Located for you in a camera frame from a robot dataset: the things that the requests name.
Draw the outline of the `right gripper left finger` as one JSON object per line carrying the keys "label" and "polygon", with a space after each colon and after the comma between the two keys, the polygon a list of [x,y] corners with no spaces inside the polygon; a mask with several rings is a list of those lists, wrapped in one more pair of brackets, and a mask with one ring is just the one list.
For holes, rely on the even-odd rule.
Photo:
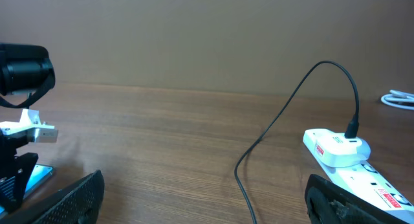
{"label": "right gripper left finger", "polygon": [[1,224],[95,224],[104,199],[100,170],[44,200],[1,219]]}

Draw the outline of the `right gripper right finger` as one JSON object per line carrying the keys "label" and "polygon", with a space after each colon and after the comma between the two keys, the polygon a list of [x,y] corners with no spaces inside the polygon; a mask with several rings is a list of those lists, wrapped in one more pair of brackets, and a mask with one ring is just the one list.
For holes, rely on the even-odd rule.
{"label": "right gripper right finger", "polygon": [[307,181],[305,203],[312,224],[413,223],[407,210],[382,210],[316,174]]}

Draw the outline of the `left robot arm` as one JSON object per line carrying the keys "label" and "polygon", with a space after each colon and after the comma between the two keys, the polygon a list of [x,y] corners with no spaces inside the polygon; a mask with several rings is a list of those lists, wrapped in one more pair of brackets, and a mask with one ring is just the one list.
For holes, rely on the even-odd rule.
{"label": "left robot arm", "polygon": [[27,184],[38,161],[36,153],[17,155],[30,142],[56,142],[58,130],[30,109],[54,88],[54,67],[45,47],[1,44],[1,107],[20,109],[17,122],[1,123],[1,208],[13,213],[21,207]]}

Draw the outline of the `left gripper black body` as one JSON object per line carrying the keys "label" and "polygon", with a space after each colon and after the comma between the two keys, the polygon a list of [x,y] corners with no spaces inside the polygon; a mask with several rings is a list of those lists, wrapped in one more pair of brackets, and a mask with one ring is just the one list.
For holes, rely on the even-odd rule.
{"label": "left gripper black body", "polygon": [[13,213],[22,205],[28,180],[38,161],[38,154],[17,156],[17,149],[29,143],[26,133],[1,134],[1,207]]}

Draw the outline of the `blue Galaxy S25 smartphone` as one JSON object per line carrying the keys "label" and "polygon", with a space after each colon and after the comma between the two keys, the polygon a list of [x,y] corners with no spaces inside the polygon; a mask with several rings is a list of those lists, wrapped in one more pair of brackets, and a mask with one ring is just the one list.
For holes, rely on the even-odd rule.
{"label": "blue Galaxy S25 smartphone", "polygon": [[1,218],[19,209],[53,172],[53,167],[33,162],[1,165]]}

